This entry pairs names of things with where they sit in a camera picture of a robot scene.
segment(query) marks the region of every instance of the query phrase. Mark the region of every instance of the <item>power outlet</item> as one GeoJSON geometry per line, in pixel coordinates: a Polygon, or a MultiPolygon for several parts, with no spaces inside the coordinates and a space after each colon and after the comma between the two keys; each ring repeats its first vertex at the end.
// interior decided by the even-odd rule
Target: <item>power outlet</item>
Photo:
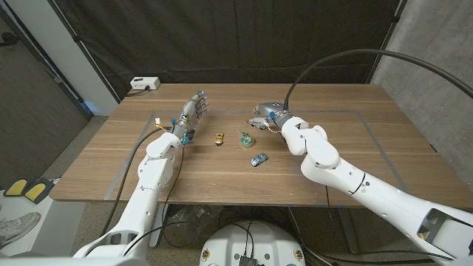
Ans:
{"type": "Polygon", "coordinates": [[[145,89],[149,86],[149,89],[157,89],[161,85],[161,81],[158,77],[134,77],[130,81],[132,89],[145,89]]]}

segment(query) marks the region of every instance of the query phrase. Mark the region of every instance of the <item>wire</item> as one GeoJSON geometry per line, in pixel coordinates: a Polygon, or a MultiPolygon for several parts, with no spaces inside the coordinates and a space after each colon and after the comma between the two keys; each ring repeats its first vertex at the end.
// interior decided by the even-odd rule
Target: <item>wire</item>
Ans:
{"type": "Polygon", "coordinates": [[[370,255],[370,254],[382,254],[382,253],[414,253],[414,254],[423,254],[427,256],[435,256],[435,257],[446,259],[446,260],[454,260],[448,256],[442,256],[435,253],[415,251],[415,250],[380,250],[380,251],[361,252],[361,253],[357,253],[356,255],[370,255]]]}
{"type": "MultiPolygon", "coordinates": [[[[179,171],[177,172],[176,180],[174,181],[174,184],[172,184],[171,190],[169,191],[169,194],[168,194],[168,196],[166,197],[166,201],[164,202],[164,205],[165,205],[165,206],[166,206],[166,204],[168,204],[169,198],[171,197],[171,193],[172,193],[172,191],[174,190],[174,187],[175,187],[175,185],[176,185],[176,183],[177,183],[177,179],[179,179],[180,171],[181,171],[181,169],[183,168],[183,162],[184,162],[184,147],[185,147],[185,146],[183,146],[183,155],[182,155],[181,160],[180,160],[179,171]]],[[[164,210],[165,210],[165,209],[166,209],[166,208],[163,208],[163,213],[162,213],[162,215],[161,215],[161,218],[162,218],[161,222],[163,223],[163,225],[164,225],[164,210]]],[[[166,236],[166,231],[165,231],[164,229],[165,229],[165,225],[163,226],[163,236],[164,236],[164,239],[165,239],[165,240],[168,242],[168,244],[170,244],[170,246],[172,246],[173,248],[184,248],[184,247],[186,247],[186,246],[188,246],[188,245],[192,245],[192,244],[194,244],[194,243],[197,241],[197,239],[199,238],[199,230],[198,230],[199,228],[197,228],[197,237],[194,239],[194,241],[192,241],[191,243],[186,244],[186,245],[175,245],[175,244],[173,244],[173,243],[171,243],[171,242],[169,241],[168,237],[166,236]]]]}
{"type": "MultiPolygon", "coordinates": [[[[325,191],[327,192],[327,203],[328,203],[328,208],[329,208],[328,209],[328,214],[330,215],[330,223],[332,224],[332,232],[335,235],[336,230],[335,230],[335,225],[333,224],[332,212],[330,211],[331,207],[330,207],[330,201],[328,199],[328,187],[327,186],[325,186],[325,191]]],[[[343,249],[341,247],[340,242],[338,241],[337,238],[336,238],[336,241],[337,241],[338,248],[340,248],[341,251],[345,252],[348,255],[370,255],[370,254],[382,254],[382,253],[414,253],[414,254],[423,254],[423,255],[427,255],[427,256],[436,256],[438,258],[452,260],[452,258],[449,258],[447,256],[442,256],[442,255],[438,255],[438,254],[435,254],[435,253],[424,252],[424,251],[415,251],[415,250],[380,250],[380,251],[368,251],[368,252],[351,253],[351,252],[347,252],[345,249],[343,249]]]]}
{"type": "Polygon", "coordinates": [[[267,128],[271,133],[281,133],[281,130],[272,130],[269,126],[267,126],[267,128]]]}
{"type": "Polygon", "coordinates": [[[222,215],[223,215],[225,212],[227,212],[227,211],[233,211],[236,215],[241,215],[241,214],[239,214],[237,211],[234,211],[234,210],[231,210],[231,209],[223,210],[223,211],[220,213],[220,215],[219,215],[219,228],[222,227],[222,223],[221,223],[221,221],[222,221],[222,215]]]}
{"type": "Polygon", "coordinates": [[[118,201],[120,200],[121,191],[123,190],[123,186],[125,185],[126,175],[128,174],[128,170],[130,169],[130,166],[132,165],[132,161],[133,161],[133,158],[135,157],[135,154],[136,154],[136,151],[138,150],[138,147],[140,147],[140,145],[143,143],[143,141],[145,141],[145,139],[147,139],[149,136],[151,136],[152,134],[154,134],[155,132],[158,132],[158,131],[160,131],[160,130],[161,130],[161,129],[158,128],[158,129],[155,129],[155,130],[149,132],[149,133],[148,133],[145,137],[143,137],[143,138],[135,145],[135,147],[133,148],[132,156],[130,157],[129,162],[128,162],[128,164],[126,165],[125,174],[123,174],[123,178],[122,178],[122,180],[121,180],[120,189],[118,189],[117,198],[115,199],[115,202],[113,203],[113,207],[112,207],[112,210],[110,211],[109,218],[108,218],[107,221],[105,222],[105,225],[104,225],[104,227],[103,227],[103,229],[102,229],[101,236],[103,236],[103,235],[106,233],[106,229],[109,227],[110,221],[112,221],[113,214],[115,213],[115,209],[117,208],[118,201]]]}
{"type": "MultiPolygon", "coordinates": [[[[199,235],[199,228],[193,223],[193,222],[172,222],[172,223],[169,223],[167,224],[166,226],[169,226],[169,225],[176,225],[176,224],[183,224],[183,223],[190,223],[192,224],[193,226],[196,227],[197,229],[197,235],[199,235]]],[[[125,253],[122,255],[122,256],[126,256],[126,254],[128,254],[128,252],[143,238],[145,238],[146,236],[148,236],[149,234],[153,233],[154,231],[158,231],[160,229],[164,229],[164,225],[163,226],[160,226],[158,228],[155,228],[149,232],[146,232],[144,233],[144,235],[140,236],[138,239],[136,239],[136,241],[125,251],[125,253]]]]}
{"type": "Polygon", "coordinates": [[[287,207],[289,209],[290,215],[293,217],[294,220],[294,225],[296,225],[297,233],[299,233],[299,238],[301,239],[301,243],[305,245],[304,240],[302,239],[301,231],[299,230],[299,226],[297,225],[296,218],[294,217],[293,212],[291,211],[290,207],[287,207]]]}
{"type": "Polygon", "coordinates": [[[353,263],[353,264],[360,264],[360,265],[405,265],[405,264],[420,264],[420,263],[431,263],[434,262],[431,259],[409,259],[409,260],[401,260],[401,261],[388,261],[388,262],[367,262],[367,261],[354,261],[354,260],[349,260],[349,259],[340,259],[340,258],[335,258],[332,256],[328,256],[322,253],[317,253],[305,245],[301,245],[307,252],[309,252],[310,255],[315,256],[316,258],[319,258],[320,256],[323,256],[328,259],[332,259],[337,262],[344,262],[344,263],[353,263]]]}
{"type": "Polygon", "coordinates": [[[311,64],[304,72],[301,73],[299,77],[297,77],[296,81],[294,81],[293,85],[290,87],[289,91],[287,92],[285,101],[284,101],[284,110],[289,109],[289,96],[294,90],[294,87],[297,85],[298,82],[300,82],[303,77],[305,77],[314,67],[317,67],[325,62],[328,62],[333,59],[337,59],[340,57],[344,57],[346,55],[358,55],[358,54],[376,54],[376,55],[387,55],[393,58],[398,58],[402,59],[404,61],[411,62],[413,64],[416,64],[420,67],[423,67],[424,69],[430,70],[434,72],[435,74],[441,76],[442,78],[445,78],[446,80],[450,81],[450,83],[454,84],[458,89],[461,89],[463,92],[465,92],[470,98],[473,98],[473,89],[468,86],[466,83],[461,81],[459,78],[455,77],[454,75],[448,73],[447,71],[441,69],[438,66],[434,66],[431,63],[427,63],[425,61],[422,61],[421,59],[413,58],[412,56],[404,55],[399,52],[392,52],[392,51],[386,51],[386,50],[376,50],[376,49],[356,49],[356,50],[348,50],[345,52],[339,52],[336,53],[335,55],[330,55],[327,56],[326,58],[320,59],[317,62],[311,64]]]}
{"type": "MultiPolygon", "coordinates": [[[[246,247],[248,246],[248,233],[250,233],[250,226],[253,223],[253,220],[250,221],[250,224],[248,225],[248,229],[246,231],[246,242],[245,242],[245,256],[246,256],[246,247]]],[[[251,248],[251,258],[253,258],[253,249],[251,248]]]]}
{"type": "Polygon", "coordinates": [[[248,230],[250,228],[250,226],[248,226],[248,229],[246,229],[246,228],[242,227],[241,225],[237,225],[237,224],[232,224],[232,225],[238,226],[239,228],[245,230],[247,235],[250,234],[250,238],[251,238],[251,258],[253,258],[254,242],[253,242],[253,236],[251,235],[250,231],[248,230]]]}
{"type": "Polygon", "coordinates": [[[280,212],[280,213],[284,216],[284,218],[286,219],[286,223],[287,223],[287,226],[289,227],[289,229],[291,229],[292,232],[294,232],[294,226],[293,226],[293,224],[290,222],[289,217],[287,216],[287,214],[286,214],[284,211],[282,211],[280,208],[277,208],[277,207],[275,207],[275,206],[268,206],[268,207],[269,207],[269,208],[273,208],[273,209],[277,210],[278,212],[280,212]]]}
{"type": "Polygon", "coordinates": [[[148,91],[149,91],[149,86],[146,85],[145,89],[140,90],[139,92],[129,93],[129,94],[125,95],[125,97],[139,96],[139,95],[142,95],[142,94],[144,94],[145,92],[148,92],[148,91]]]}
{"type": "Polygon", "coordinates": [[[168,131],[167,129],[163,128],[163,126],[161,126],[161,125],[159,125],[159,124],[158,124],[158,125],[156,125],[156,127],[157,127],[157,128],[159,128],[159,129],[162,129],[162,130],[164,130],[165,132],[167,132],[167,131],[168,131]]]}
{"type": "Polygon", "coordinates": [[[240,219],[240,220],[247,220],[247,219],[249,219],[249,218],[247,218],[247,217],[242,217],[242,216],[233,216],[233,217],[229,217],[229,218],[225,219],[225,224],[226,224],[226,225],[228,224],[228,220],[230,220],[230,219],[240,219]]]}
{"type": "Polygon", "coordinates": [[[314,256],[316,259],[319,259],[321,262],[325,263],[326,265],[332,266],[332,264],[330,262],[326,261],[324,258],[317,255],[317,253],[315,253],[315,252],[311,253],[311,250],[309,250],[308,248],[306,248],[306,249],[309,251],[310,255],[314,256]]]}

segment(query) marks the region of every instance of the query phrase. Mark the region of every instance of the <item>table top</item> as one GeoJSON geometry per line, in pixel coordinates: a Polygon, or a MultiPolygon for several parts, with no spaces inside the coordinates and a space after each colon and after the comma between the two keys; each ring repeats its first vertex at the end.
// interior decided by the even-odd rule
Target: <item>table top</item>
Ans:
{"type": "MultiPolygon", "coordinates": [[[[346,194],[309,181],[300,172],[303,156],[293,156],[280,134],[246,123],[260,103],[282,102],[289,84],[161,84],[157,91],[126,98],[51,191],[54,200],[112,201],[124,165],[137,141],[159,117],[171,125],[184,103],[204,90],[211,111],[199,121],[196,136],[185,146],[182,171],[169,199],[174,204],[360,206],[346,194]],[[249,132],[255,145],[240,145],[238,129],[249,132]],[[215,145],[217,132],[225,134],[215,145]],[[253,167],[252,157],[269,159],[253,167]]],[[[310,126],[319,124],[340,155],[383,181],[425,200],[456,208],[473,206],[473,194],[452,168],[378,85],[300,84],[290,97],[290,110],[310,126]]],[[[138,149],[126,178],[121,201],[137,185],[137,165],[146,145],[138,149]]],[[[163,189],[164,202],[176,179],[163,189]]]]}

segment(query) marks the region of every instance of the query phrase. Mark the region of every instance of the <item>white robotic arm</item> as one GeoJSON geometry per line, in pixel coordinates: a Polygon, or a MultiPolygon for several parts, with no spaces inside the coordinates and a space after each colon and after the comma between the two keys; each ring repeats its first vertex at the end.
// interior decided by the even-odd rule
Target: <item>white robotic arm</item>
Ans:
{"type": "MultiPolygon", "coordinates": [[[[466,258],[473,252],[473,214],[419,199],[340,158],[320,126],[309,128],[300,117],[264,103],[255,108],[281,128],[294,155],[307,153],[301,164],[306,178],[350,195],[394,225],[421,250],[466,258]]],[[[432,256],[438,264],[449,262],[432,256]]]]}
{"type": "Polygon", "coordinates": [[[205,102],[207,97],[203,95],[204,92],[199,92],[185,104],[171,132],[163,133],[148,144],[146,156],[137,170],[140,179],[118,224],[99,239],[83,246],[75,258],[146,258],[146,239],[135,242],[151,229],[157,198],[172,176],[172,152],[192,139],[197,121],[207,112],[204,110],[208,105],[205,102]]]}

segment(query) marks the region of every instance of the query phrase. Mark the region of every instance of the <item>door frame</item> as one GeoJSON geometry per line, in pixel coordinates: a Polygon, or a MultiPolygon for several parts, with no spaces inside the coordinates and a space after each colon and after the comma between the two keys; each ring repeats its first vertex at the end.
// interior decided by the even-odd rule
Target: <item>door frame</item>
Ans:
{"type": "Polygon", "coordinates": [[[88,121],[90,121],[90,118],[93,116],[93,113],[84,103],[84,100],[82,99],[82,97],[75,91],[75,89],[66,79],[66,77],[64,77],[64,75],[59,70],[59,68],[54,64],[54,62],[52,62],[48,54],[45,53],[45,51],[39,45],[39,43],[35,40],[33,35],[31,35],[28,29],[26,27],[23,27],[22,29],[20,29],[17,23],[15,23],[14,20],[12,20],[11,17],[7,14],[7,12],[3,10],[3,8],[1,7],[0,7],[0,19],[3,19],[3,21],[8,25],[8,27],[12,29],[13,34],[15,34],[18,38],[20,38],[20,41],[25,45],[28,51],[30,51],[30,53],[36,58],[36,60],[41,62],[41,64],[44,67],[44,70],[50,75],[51,79],[53,79],[57,83],[59,88],[61,88],[62,92],[67,96],[67,98],[72,102],[72,104],[74,104],[74,106],[79,110],[79,112],[88,121]],[[55,77],[55,75],[53,74],[54,72],[57,73],[59,77],[55,77]]]}

